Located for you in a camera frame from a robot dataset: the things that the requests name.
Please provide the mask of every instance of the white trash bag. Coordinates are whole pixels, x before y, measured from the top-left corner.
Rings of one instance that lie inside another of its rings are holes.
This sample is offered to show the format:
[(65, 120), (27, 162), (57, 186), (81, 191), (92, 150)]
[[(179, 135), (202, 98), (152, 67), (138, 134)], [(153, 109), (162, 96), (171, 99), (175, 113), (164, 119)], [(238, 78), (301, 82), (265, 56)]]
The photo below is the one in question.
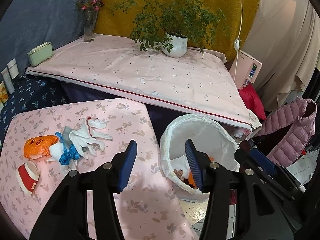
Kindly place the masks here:
[(170, 163), (170, 160), (185, 155), (185, 142), (188, 139), (192, 139), (198, 151), (207, 153), (215, 162), (231, 171), (239, 171), (240, 165), (234, 156), (239, 147), (219, 123), (201, 114), (180, 116), (164, 131), (160, 141), (160, 165), (164, 174), (174, 183), (179, 199), (204, 202), (209, 198), (209, 193), (203, 194), (199, 189), (183, 183), (174, 174)]

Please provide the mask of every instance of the ribbed blue rubber pad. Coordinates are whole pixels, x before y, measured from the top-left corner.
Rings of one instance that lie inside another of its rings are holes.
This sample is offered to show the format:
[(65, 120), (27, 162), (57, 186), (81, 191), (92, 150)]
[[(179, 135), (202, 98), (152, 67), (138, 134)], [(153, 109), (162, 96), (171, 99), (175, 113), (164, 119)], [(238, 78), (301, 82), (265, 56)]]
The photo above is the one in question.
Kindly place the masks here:
[(186, 144), (185, 144), (185, 152), (186, 152), (188, 163), (191, 169), (193, 180), (195, 181), (195, 184), (199, 188), (199, 190), (202, 191), (204, 187), (202, 171), (198, 165), (198, 161), (196, 160), (195, 153), (193, 152), (192, 147), (188, 140), (186, 141)]
[(137, 156), (137, 143), (131, 140), (127, 149), (125, 150), (127, 156), (124, 163), (119, 171), (119, 184), (118, 190), (123, 191), (123, 189), (128, 185), (129, 177), (132, 171), (134, 161)]

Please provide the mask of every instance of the glass vase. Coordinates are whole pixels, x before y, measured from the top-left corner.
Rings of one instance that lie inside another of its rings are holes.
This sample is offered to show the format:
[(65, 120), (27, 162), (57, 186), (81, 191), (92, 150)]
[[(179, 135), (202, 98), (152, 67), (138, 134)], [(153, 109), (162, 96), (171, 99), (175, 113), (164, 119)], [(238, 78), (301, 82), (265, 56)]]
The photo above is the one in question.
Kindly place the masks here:
[(83, 11), (84, 15), (84, 42), (94, 40), (93, 29), (96, 24), (98, 11)]

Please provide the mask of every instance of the yellow curtain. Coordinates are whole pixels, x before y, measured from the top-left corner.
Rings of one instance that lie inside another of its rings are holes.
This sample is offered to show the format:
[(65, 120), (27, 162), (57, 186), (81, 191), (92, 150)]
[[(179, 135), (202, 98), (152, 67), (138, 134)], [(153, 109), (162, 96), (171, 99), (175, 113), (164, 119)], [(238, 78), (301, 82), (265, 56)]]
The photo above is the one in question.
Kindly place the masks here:
[[(124, 0), (103, 0), (105, 7), (99, 12), (95, 27), (95, 32), (107, 35), (117, 35), (129, 37), (133, 28), (133, 20), (135, 15), (140, 11), (139, 8), (132, 8), (128, 14), (120, 11), (111, 15), (111, 8), (115, 2)], [(241, 0), (203, 0), (204, 6), (208, 9), (214, 10), (216, 8), (222, 9), (226, 15), (225, 25), (230, 26), (230, 36), (226, 36), (222, 31), (218, 31), (216, 35), (215, 45), (206, 49), (213, 49), (220, 51), (226, 55), (228, 61), (233, 60), (236, 53), (233, 49), (233, 41), (238, 36), (240, 17), (241, 17)], [(260, 0), (243, 0), (243, 23), (241, 30), (241, 44), (244, 43), (252, 22), (258, 9)]]

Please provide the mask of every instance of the silver bolt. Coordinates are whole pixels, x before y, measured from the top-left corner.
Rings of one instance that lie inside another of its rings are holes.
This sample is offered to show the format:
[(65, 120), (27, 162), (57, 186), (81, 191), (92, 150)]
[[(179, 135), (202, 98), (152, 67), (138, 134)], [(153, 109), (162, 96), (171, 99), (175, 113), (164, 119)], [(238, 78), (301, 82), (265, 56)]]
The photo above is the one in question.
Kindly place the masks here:
[(112, 167), (112, 163), (105, 163), (105, 164), (103, 165), (103, 168), (104, 168), (105, 170), (109, 170), (109, 169), (111, 169), (111, 167)]
[(246, 169), (244, 172), (245, 172), (245, 174), (247, 174), (249, 176), (253, 175), (253, 170), (251, 170), (251, 169)]
[(70, 177), (74, 177), (74, 176), (77, 175), (77, 173), (78, 173), (78, 172), (77, 172), (76, 170), (72, 170), (72, 171), (69, 172), (69, 176), (70, 176)]
[(219, 168), (219, 163), (215, 163), (215, 162), (210, 163), (210, 168), (212, 168), (212, 169)]

